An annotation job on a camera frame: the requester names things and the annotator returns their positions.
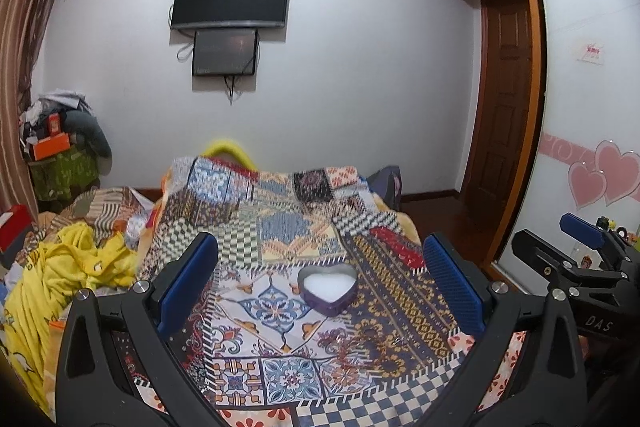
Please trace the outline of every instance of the orange box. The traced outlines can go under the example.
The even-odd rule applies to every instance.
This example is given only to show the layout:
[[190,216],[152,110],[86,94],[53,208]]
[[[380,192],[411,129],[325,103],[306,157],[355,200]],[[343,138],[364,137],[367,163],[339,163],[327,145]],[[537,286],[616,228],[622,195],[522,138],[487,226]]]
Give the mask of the orange box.
[[40,140],[33,146],[33,159],[38,161],[71,148],[66,132]]

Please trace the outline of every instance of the black cable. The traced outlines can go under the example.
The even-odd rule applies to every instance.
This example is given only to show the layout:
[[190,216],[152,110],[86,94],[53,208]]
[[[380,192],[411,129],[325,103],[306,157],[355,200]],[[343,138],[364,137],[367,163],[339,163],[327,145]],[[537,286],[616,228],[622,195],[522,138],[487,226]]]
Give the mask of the black cable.
[[234,103],[234,94],[236,92],[236,80],[238,81],[238,83],[240,83],[240,81],[242,80],[242,76],[246,71],[246,68],[248,68],[253,61],[255,61],[255,68],[254,68],[254,73],[255,73],[255,70],[258,67],[258,62],[260,62],[260,33],[256,32],[256,39],[257,39],[257,42],[255,45],[256,50],[255,50],[254,56],[251,57],[249,61],[244,65],[240,73],[232,74],[229,76],[223,75],[222,77],[225,80],[226,92],[229,96],[229,102],[231,103],[231,105],[233,105]]
[[[169,20],[168,20],[169,28],[171,28],[171,20],[172,20],[173,18],[174,18],[174,5],[172,4],[171,6],[169,6]],[[188,38],[190,38],[190,39],[193,39],[193,38],[194,38],[194,35],[191,35],[190,33],[187,33],[187,32],[186,32],[186,31],[184,31],[184,30],[178,30],[178,29],[177,29],[176,31],[177,31],[178,33],[180,33],[180,35],[182,35],[182,36],[184,36],[184,37],[188,37]]]
[[[169,19],[167,20],[169,28],[171,28],[171,19],[172,19],[173,15],[174,15],[174,5],[172,4],[171,6],[169,6]],[[186,62],[187,60],[189,60],[189,57],[191,57],[191,54],[193,54],[193,45],[194,45],[194,42],[195,42],[195,36],[194,35],[190,35],[187,32],[182,31],[182,30],[177,30],[177,32],[180,33],[180,35],[191,39],[191,42],[188,42],[187,44],[185,44],[175,54],[175,58],[178,59],[178,62]],[[180,55],[185,50],[189,50],[189,53],[187,53],[186,55]]]

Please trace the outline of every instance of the bed sheet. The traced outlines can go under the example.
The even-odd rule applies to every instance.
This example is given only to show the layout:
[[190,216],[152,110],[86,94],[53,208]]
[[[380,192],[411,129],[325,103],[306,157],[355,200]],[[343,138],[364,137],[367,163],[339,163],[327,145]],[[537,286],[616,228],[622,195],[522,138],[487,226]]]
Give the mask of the bed sheet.
[[[281,174],[180,158],[163,188],[140,277],[153,279],[198,232],[216,236],[219,264],[170,346],[230,425],[410,425],[472,347],[413,225],[381,210],[355,168]],[[297,273],[336,263],[355,267],[358,296],[330,319],[303,301]],[[499,398],[523,339],[514,335],[481,408]],[[129,343],[116,339],[148,388]]]

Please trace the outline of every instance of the pink heart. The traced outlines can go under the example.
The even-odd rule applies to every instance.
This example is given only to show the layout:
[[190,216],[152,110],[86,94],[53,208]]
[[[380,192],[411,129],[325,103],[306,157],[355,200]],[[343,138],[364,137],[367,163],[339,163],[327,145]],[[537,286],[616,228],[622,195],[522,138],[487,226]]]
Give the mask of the pink heart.
[[607,206],[633,194],[640,186],[640,156],[634,152],[620,154],[620,149],[610,141],[601,142],[596,149],[596,170],[607,179],[604,194]]
[[598,201],[607,190],[607,179],[602,172],[589,172],[584,163],[569,167],[569,187],[578,210]]

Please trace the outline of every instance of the yellow blanket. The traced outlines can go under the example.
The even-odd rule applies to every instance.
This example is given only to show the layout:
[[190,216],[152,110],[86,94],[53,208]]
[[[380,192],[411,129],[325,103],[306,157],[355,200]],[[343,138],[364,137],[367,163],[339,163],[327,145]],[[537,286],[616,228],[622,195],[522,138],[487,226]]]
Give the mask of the yellow blanket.
[[4,304],[4,332],[9,360],[31,397],[48,412],[42,381],[49,348],[49,322],[60,317],[80,288],[128,287],[134,282],[136,254],[121,233],[103,248],[94,244],[86,223],[58,232],[60,243],[40,243],[29,254],[22,278]]

